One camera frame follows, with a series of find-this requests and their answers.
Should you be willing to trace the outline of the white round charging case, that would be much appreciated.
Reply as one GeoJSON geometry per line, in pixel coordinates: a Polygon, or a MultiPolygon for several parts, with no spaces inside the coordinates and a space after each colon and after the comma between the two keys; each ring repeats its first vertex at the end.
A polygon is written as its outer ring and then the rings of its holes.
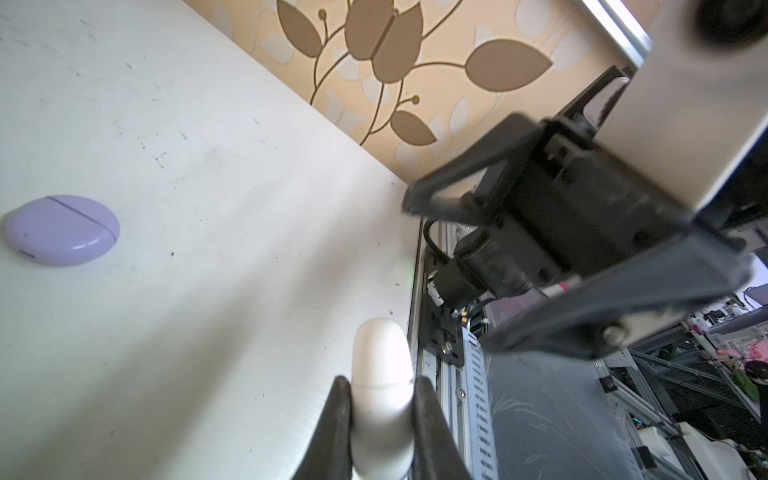
{"type": "Polygon", "coordinates": [[[361,479],[404,479],[414,458],[414,369],[393,320],[371,319],[354,338],[350,448],[361,479]]]}

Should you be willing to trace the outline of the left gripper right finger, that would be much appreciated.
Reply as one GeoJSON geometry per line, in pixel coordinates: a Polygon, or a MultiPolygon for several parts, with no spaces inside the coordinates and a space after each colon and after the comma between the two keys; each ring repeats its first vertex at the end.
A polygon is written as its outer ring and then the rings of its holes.
{"type": "Polygon", "coordinates": [[[447,425],[434,386],[424,376],[418,377],[414,383],[413,427],[413,479],[471,479],[447,425]]]}

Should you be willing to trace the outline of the purple round charging case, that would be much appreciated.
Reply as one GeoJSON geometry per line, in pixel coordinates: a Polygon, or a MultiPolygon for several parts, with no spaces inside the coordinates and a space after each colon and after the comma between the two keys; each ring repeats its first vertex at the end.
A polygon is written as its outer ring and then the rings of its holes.
{"type": "Polygon", "coordinates": [[[95,200],[52,195],[14,210],[5,223],[6,238],[23,257],[38,264],[68,267],[91,262],[119,241],[117,216],[95,200]]]}

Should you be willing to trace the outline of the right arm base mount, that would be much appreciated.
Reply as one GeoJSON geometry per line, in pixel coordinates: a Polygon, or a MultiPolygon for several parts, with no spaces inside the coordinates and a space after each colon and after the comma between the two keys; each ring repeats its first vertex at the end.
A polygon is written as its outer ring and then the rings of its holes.
{"type": "Polygon", "coordinates": [[[456,368],[465,365],[463,329],[460,320],[445,305],[437,305],[429,293],[431,277],[425,275],[419,310],[418,345],[438,360],[456,368]]]}

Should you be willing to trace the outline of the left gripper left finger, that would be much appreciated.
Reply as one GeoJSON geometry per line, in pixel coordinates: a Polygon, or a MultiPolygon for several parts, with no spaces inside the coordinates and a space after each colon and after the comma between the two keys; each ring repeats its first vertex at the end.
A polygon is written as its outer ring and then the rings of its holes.
{"type": "Polygon", "coordinates": [[[337,376],[293,480],[352,478],[351,410],[351,385],[345,377],[337,376]]]}

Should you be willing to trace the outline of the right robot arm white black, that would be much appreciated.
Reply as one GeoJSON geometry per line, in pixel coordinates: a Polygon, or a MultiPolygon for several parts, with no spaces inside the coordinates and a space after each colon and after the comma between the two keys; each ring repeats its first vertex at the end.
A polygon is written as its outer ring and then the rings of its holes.
{"type": "Polygon", "coordinates": [[[458,310],[578,277],[576,287],[496,327],[493,353],[592,360],[742,287],[749,255],[636,173],[570,119],[513,114],[413,182],[406,213],[469,225],[432,277],[458,310]]]}

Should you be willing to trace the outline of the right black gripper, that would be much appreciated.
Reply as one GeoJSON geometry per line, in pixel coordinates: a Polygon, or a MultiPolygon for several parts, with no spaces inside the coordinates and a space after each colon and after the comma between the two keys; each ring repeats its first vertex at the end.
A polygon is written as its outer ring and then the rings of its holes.
{"type": "Polygon", "coordinates": [[[577,287],[506,320],[480,343],[491,354],[605,357],[735,292],[752,261],[729,239],[693,232],[691,215],[568,118],[511,114],[406,189],[402,211],[481,219],[473,278],[531,288],[571,275],[577,287]],[[492,175],[476,198],[442,193],[492,175]]]}

